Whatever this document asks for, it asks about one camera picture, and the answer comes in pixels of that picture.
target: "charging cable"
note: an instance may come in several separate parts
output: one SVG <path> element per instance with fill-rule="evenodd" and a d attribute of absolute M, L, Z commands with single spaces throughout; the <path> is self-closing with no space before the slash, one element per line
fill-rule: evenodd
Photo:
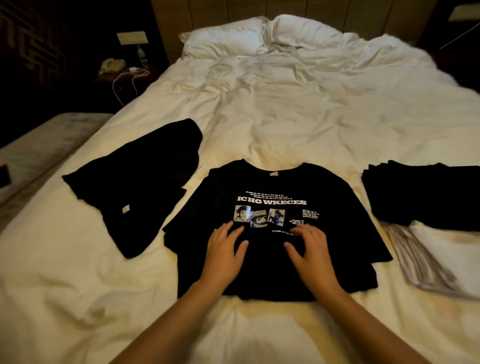
<path fill-rule="evenodd" d="M 119 103 L 121 103 L 122 106 L 125 106 L 123 104 L 123 102 L 120 100 L 120 98 L 118 97 L 117 93 L 115 92 L 115 81 L 117 81 L 120 77 L 122 77 L 124 74 L 134 74 L 134 76 L 132 77 L 132 85 L 133 85 L 133 88 L 135 89 L 135 97 L 138 97 L 138 91 L 137 91 L 137 88 L 135 87 L 135 78 L 137 77 L 145 77 L 145 76 L 148 76 L 150 74 L 150 72 L 148 70 L 145 70 L 143 68 L 138 68 L 138 67 L 130 67 L 129 68 L 129 71 L 130 72 L 124 72 L 124 73 L 120 73 L 117 78 L 115 80 L 113 80 L 112 82 L 112 90 L 113 90 L 113 93 L 115 94 L 115 97 L 117 98 L 117 100 L 119 101 Z"/>

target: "phone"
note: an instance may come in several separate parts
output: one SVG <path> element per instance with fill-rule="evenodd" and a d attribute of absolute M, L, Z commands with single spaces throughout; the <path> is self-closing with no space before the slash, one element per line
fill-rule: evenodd
<path fill-rule="evenodd" d="M 117 73 L 123 70 L 127 64 L 125 60 L 114 60 L 113 58 L 107 58 L 102 62 L 102 66 L 100 67 L 100 71 L 98 74 L 104 73 Z"/>

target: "left hand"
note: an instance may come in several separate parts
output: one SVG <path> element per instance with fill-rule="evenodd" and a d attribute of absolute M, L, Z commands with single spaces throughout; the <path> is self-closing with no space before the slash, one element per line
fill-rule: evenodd
<path fill-rule="evenodd" d="M 233 221 L 230 221 L 213 231 L 208 240 L 205 265 L 199 279 L 199 282 L 220 295 L 240 272 L 247 252 L 248 241 L 245 240 L 240 244 L 237 253 L 234 253 L 235 241 L 244 227 L 240 226 L 228 235 L 232 225 Z"/>

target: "headboard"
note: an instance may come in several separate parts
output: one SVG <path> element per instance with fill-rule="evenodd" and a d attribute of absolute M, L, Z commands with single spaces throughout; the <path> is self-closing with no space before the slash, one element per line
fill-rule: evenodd
<path fill-rule="evenodd" d="M 253 16 L 315 19 L 372 39 L 383 33 L 416 44 L 437 0 L 151 0 L 170 63 L 180 57 L 178 35 Z"/>

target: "pillow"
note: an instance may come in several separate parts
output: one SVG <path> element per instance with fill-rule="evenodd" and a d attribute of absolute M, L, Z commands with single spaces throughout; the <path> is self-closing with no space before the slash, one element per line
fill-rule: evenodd
<path fill-rule="evenodd" d="M 307 49 L 339 47 L 358 36 L 343 34 L 338 30 L 312 19 L 294 15 L 279 15 L 272 20 L 264 31 L 266 44 L 277 43 Z"/>
<path fill-rule="evenodd" d="M 212 60 L 266 53 L 263 30 L 267 23 L 267 18 L 258 17 L 182 33 L 180 40 L 185 44 L 182 56 Z"/>

